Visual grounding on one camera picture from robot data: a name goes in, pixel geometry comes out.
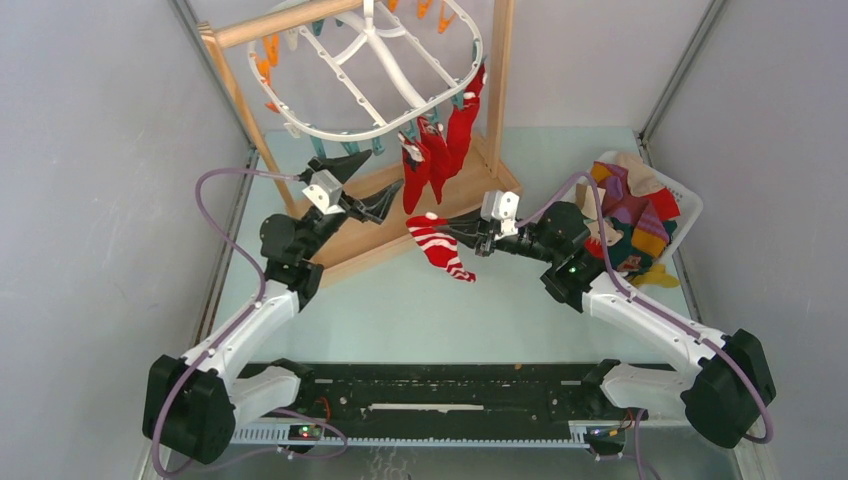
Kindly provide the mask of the red Santa sock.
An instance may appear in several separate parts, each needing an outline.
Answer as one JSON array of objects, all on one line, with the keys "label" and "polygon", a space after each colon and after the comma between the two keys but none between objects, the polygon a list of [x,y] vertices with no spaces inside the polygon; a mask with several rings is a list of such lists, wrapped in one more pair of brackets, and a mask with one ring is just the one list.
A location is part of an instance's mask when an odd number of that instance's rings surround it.
[{"label": "red Santa sock", "polygon": [[397,134],[402,148],[404,172],[403,208],[411,215],[418,205],[424,187],[430,181],[431,153],[418,141],[413,141],[403,133]]},{"label": "red Santa sock", "polygon": [[425,116],[417,118],[420,143],[429,151],[430,185],[437,204],[443,201],[444,186],[449,178],[451,155],[442,135],[442,125],[431,123]]},{"label": "red Santa sock", "polygon": [[456,176],[463,168],[471,147],[472,128],[480,110],[480,99],[465,99],[463,107],[453,107],[449,117],[446,145],[450,154],[448,178]]},{"label": "red Santa sock", "polygon": [[481,63],[474,77],[469,81],[466,85],[463,93],[463,107],[468,108],[471,106],[478,106],[480,103],[481,92],[486,84],[487,74],[486,74],[486,66],[484,63]]}]

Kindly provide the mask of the red white striped sock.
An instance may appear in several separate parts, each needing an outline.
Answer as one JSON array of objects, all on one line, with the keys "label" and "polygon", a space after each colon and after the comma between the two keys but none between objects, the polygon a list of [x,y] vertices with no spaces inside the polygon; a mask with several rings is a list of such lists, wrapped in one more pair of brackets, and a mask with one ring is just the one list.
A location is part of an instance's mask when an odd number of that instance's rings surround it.
[{"label": "red white striped sock", "polygon": [[455,280],[475,283],[476,275],[465,268],[459,257],[459,242],[439,230],[439,227],[447,225],[446,219],[432,212],[406,220],[409,234],[432,266]]}]

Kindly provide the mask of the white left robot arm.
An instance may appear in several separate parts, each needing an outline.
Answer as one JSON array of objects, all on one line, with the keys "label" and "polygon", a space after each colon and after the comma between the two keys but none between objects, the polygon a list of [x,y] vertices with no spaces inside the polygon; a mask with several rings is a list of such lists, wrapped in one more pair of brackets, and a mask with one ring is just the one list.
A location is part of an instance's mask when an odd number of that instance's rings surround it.
[{"label": "white left robot arm", "polygon": [[268,366],[250,377],[241,373],[261,344],[317,294],[325,268],[315,257],[341,227],[349,220],[380,225],[387,219],[401,181],[365,198],[344,190],[372,155],[363,150],[314,157],[294,176],[246,170],[248,176],[303,183],[310,206],[298,218],[276,213],[262,222],[264,266],[225,235],[225,242],[258,275],[253,299],[181,356],[162,355],[151,365],[142,432],[152,442],[151,457],[161,476],[170,474],[161,462],[162,447],[208,465],[227,449],[237,430],[264,415],[283,408],[299,417],[314,408],[315,388],[289,368]]}]

